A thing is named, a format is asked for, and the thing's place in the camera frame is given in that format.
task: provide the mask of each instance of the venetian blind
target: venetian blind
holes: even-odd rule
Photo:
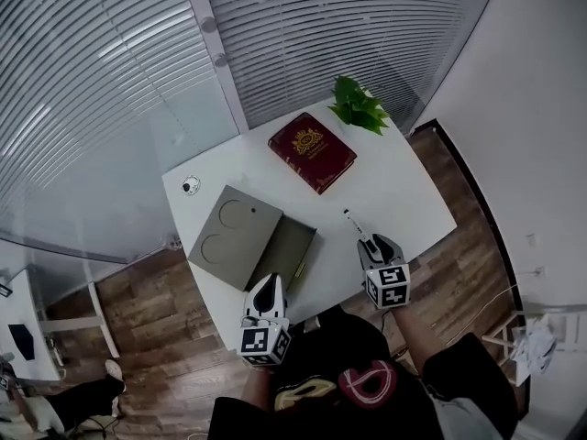
[[[331,95],[338,74],[404,132],[488,0],[210,0],[251,127]]]
[[[0,69],[2,217],[215,74],[188,0],[0,0]]]

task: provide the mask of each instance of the black shirt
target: black shirt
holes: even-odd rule
[[[441,439],[429,393],[472,400],[503,438],[512,436],[514,392],[473,334],[431,357],[420,380],[392,360],[374,326],[340,310],[324,314],[320,329],[293,338],[277,368],[274,412],[218,398],[210,439]]]

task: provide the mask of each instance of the human forearm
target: human forearm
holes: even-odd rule
[[[252,369],[240,399],[268,413],[271,410],[270,388],[271,373]]]
[[[392,313],[404,337],[415,368],[422,375],[426,361],[445,349],[446,346],[411,307],[400,306],[393,309]]]
[[[25,420],[31,426],[31,428],[36,432],[37,431],[37,418],[33,415],[31,410],[28,408],[28,404],[25,402],[24,398],[20,394],[20,391],[16,387],[10,388],[10,394],[12,395],[15,404],[18,406],[20,413],[23,415]]]

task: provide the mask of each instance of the book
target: book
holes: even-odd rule
[[[357,158],[340,138],[308,113],[300,114],[271,137],[268,145],[319,194]]]

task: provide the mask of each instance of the white table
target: white table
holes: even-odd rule
[[[390,121],[380,137],[345,126],[327,109],[330,100],[285,115],[231,138],[163,175],[183,249],[189,256],[225,185],[281,208],[317,228],[305,275],[288,293],[293,324],[362,292],[358,234],[343,215],[348,208],[368,233],[398,243],[409,261],[450,233],[456,223],[419,159]],[[306,111],[355,153],[355,163],[318,195],[267,146],[269,138]],[[190,175],[201,181],[193,196],[182,190]],[[245,293],[190,263],[205,304],[228,350],[237,346]]]
[[[15,358],[10,361],[10,365],[18,378],[23,380],[61,380],[51,351],[45,342],[45,335],[59,331],[100,327],[110,349],[110,354],[113,358],[119,357],[114,339],[105,322],[93,282],[88,284],[88,291],[96,316],[50,321],[39,320],[39,312],[31,291],[27,269],[21,270],[6,286],[12,290],[12,294],[8,298],[0,296],[0,354],[12,353],[14,355]],[[25,360],[22,356],[8,325],[25,325],[33,336],[35,348],[33,360]]]

